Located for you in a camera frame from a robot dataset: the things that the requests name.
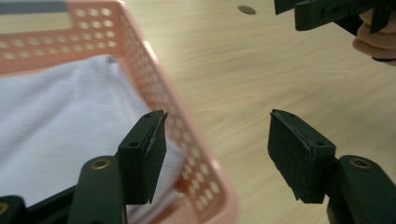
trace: wood grain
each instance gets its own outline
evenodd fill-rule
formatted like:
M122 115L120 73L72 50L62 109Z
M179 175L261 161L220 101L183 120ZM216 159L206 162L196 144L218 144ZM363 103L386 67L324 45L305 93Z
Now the wood grain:
M358 53L352 35L334 24L297 32L272 1L126 2L231 178L239 223L329 223L326 204L295 202L268 157L273 108L396 180L396 68Z

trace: white towel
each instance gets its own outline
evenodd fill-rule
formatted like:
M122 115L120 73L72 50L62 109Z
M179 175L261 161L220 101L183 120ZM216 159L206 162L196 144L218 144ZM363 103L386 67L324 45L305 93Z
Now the white towel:
M30 206L77 184L82 165L114 155L149 111L107 55L0 78L0 196L21 195ZM150 209L128 210L134 223L169 198L178 178L185 155L169 141L167 149Z

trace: human hand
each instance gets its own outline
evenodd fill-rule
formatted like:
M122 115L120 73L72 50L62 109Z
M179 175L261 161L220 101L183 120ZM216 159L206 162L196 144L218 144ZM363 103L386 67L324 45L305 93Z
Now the human hand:
M374 34L370 34L372 16L372 9L360 14L363 25L353 40L353 47L376 59L396 60L396 13L391 13L387 27ZM396 66L396 61L387 63Z

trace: metal screw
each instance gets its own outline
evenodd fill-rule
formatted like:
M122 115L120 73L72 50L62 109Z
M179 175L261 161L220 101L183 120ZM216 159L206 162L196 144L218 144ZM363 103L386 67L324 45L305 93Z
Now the metal screw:
M109 160L102 159L102 160L95 161L95 162L91 165L91 168L92 168L93 170L101 170L101 169L106 168L108 165L110 165L110 161L109 161Z
M354 165L356 167L359 167L361 169L368 170L368 169L372 168L372 164L370 162L362 160L362 159L359 159L359 158L352 158L349 162L352 165Z
M8 203L0 202L0 216L8 210Z

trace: perforated basket wall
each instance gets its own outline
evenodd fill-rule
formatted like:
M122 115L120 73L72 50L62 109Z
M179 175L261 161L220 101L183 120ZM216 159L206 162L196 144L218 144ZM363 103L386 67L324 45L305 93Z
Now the perforated basket wall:
M72 29L0 34L0 76L98 54L115 56L150 107L169 112L166 133L188 155L177 182L184 197L156 222L235 223L233 190L125 6L111 0L69 0L67 9Z

